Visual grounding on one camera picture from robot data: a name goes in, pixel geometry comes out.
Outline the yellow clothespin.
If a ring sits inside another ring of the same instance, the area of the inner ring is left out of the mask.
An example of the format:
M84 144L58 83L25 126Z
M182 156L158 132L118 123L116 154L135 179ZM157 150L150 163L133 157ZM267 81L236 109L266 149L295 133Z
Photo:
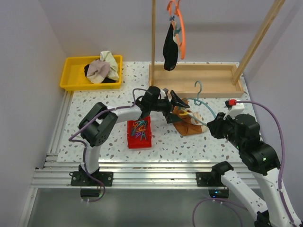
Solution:
M183 111L182 113L179 113L179 116L188 116L189 112Z

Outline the brown orange underwear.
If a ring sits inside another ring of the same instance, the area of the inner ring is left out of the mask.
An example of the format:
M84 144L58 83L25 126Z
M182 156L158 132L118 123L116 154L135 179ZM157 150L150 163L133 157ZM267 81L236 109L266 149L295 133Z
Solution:
M192 112L196 117L202 118L201 114L199 112L193 112L189 108L182 108L175 106L173 109L173 113L177 114L178 117L182 119L181 122L175 122L173 123L175 129L177 132L182 136L191 136L191 135L197 135L202 134L204 132L207 132L209 129L208 127L205 127L203 125L194 125L191 123L191 118L189 116L179 116L179 113L182 113L183 111Z

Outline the teal plastic hanger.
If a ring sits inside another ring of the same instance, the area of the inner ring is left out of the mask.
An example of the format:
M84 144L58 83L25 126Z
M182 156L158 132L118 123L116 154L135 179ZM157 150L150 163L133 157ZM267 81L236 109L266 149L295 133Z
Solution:
M203 90L203 85L201 83L201 81L197 80L194 84L194 86L196 87L197 84L199 85L199 91L197 92L196 98L186 98L186 100L193 100L194 101L194 105L196 106L201 106L204 105L209 112L212 114L212 116L215 118L216 114L214 112L214 110L204 101L200 100L199 95L201 94L202 90ZM194 125L203 125L203 126L207 126L207 124L205 122L203 122L202 118L198 118L196 117L192 112L189 112L188 115L192 120L191 123Z

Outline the dark teal clothespin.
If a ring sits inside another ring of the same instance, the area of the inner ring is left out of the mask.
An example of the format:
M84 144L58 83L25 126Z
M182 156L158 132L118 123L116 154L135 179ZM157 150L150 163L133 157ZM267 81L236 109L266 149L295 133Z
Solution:
M135 136L135 134L137 133L138 127L139 127L139 123L133 124L133 126L131 127L131 137Z

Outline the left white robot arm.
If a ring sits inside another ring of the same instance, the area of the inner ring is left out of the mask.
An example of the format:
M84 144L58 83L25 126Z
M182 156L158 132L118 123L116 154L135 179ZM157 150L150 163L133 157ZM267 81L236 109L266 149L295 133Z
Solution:
M150 86L144 95L134 98L131 105L109 107L96 103L79 123L79 130L69 138L70 142L84 146L82 162L77 171L71 172L71 186L111 186L112 172L99 170L101 146L109 138L114 126L121 122L142 120L151 112L161 112L167 123L181 119L173 114L174 107L189 108L173 90Z

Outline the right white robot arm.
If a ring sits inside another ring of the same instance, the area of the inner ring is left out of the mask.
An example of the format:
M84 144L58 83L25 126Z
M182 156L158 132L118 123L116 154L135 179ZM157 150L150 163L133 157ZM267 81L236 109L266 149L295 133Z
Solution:
M223 161L212 166L210 172L197 172L196 180L202 186L226 186L241 201L254 219L256 227L301 227L283 183L278 182L282 169L276 151L260 139L260 125L249 114L231 118L218 113L207 123L211 135L226 139L239 152L242 162L252 172L262 192L259 197L239 177L232 165Z

